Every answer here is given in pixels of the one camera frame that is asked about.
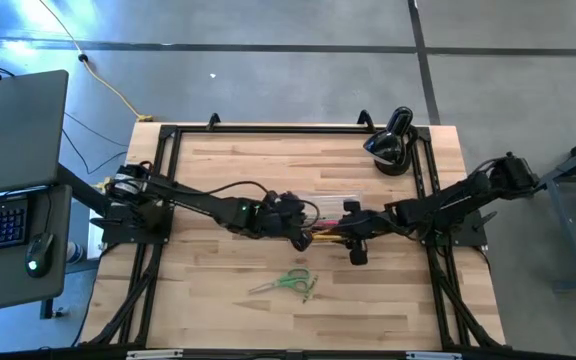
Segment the laptop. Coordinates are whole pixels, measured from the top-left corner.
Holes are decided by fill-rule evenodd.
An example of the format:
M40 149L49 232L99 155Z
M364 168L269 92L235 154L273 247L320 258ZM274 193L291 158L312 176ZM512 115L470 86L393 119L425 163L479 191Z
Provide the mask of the laptop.
M56 182L67 85L64 70L0 81L0 192Z

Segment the white cable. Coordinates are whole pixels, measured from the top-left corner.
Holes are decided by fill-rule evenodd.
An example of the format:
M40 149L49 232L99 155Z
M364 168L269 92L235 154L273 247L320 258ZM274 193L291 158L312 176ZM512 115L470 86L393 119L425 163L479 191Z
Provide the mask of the white cable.
M57 16L57 14L55 14L50 7L48 7L48 5L46 5L46 3L44 2L44 0L39 0L39 2L52 14L52 16L55 18L55 20L57 20L57 22L59 22L59 24L61 25L61 27L64 29L64 31L66 32L66 34L68 34L68 36L70 37L70 40L72 40L72 43L75 45L75 47L77 48L77 51L79 51L79 55L83 55L79 57L79 60L81 62L84 63L84 66L86 67L86 70L88 70L88 72L90 73L90 75L92 75L92 77L94 77L97 81L99 81L100 83L102 83L105 87L107 87L108 89L110 89L112 92L115 93L115 95L117 95L121 101L124 102L124 104L126 104L126 106L130 109L130 111L132 111L133 114L135 114L135 116L137 117L137 122L140 121L153 121L153 116L152 115L143 115L140 114L131 104L130 102L126 99L125 96L123 96L117 89L115 89L114 87L112 87L112 85L108 84L104 79L102 79L99 75L95 74L95 72L90 68L90 65L88 65L88 56L86 56L86 54L84 54L84 52L81 50L81 48L79 47L79 44L77 44L77 40L75 40L74 36L72 36L72 34L70 33L70 31L68 31L68 28L66 28L66 25L64 25L63 22L61 22L61 20L59 20L59 17Z

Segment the lamp base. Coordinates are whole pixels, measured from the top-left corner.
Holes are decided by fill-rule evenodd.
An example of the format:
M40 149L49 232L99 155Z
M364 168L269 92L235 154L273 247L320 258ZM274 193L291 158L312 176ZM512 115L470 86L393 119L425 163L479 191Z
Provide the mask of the lamp base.
M406 155L404 162L401 165L386 165L384 163L380 163L379 161L375 160L375 166L377 169L382 173L389 175L389 176L397 176L405 173L410 168L410 162L412 157L410 155Z

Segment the black desk lamp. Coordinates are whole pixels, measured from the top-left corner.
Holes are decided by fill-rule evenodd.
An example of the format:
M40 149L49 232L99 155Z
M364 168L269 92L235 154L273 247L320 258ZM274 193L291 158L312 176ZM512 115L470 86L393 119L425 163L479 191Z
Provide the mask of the black desk lamp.
M371 136L364 149L375 158L375 165L386 175L401 175L408 170L412 159L412 147L417 141L417 129L410 125L412 110L401 106L392 113L384 130Z

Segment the scissors handle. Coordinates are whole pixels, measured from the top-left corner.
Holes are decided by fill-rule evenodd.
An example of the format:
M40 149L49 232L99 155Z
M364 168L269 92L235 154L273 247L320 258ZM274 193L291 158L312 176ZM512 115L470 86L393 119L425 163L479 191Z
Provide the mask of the scissors handle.
M279 278L280 280L302 279L307 280L310 278L310 270L306 268L295 268L289 270L286 275Z
M287 287L302 294L307 293L308 289L310 288L307 279L292 279L292 280L280 281L278 286Z

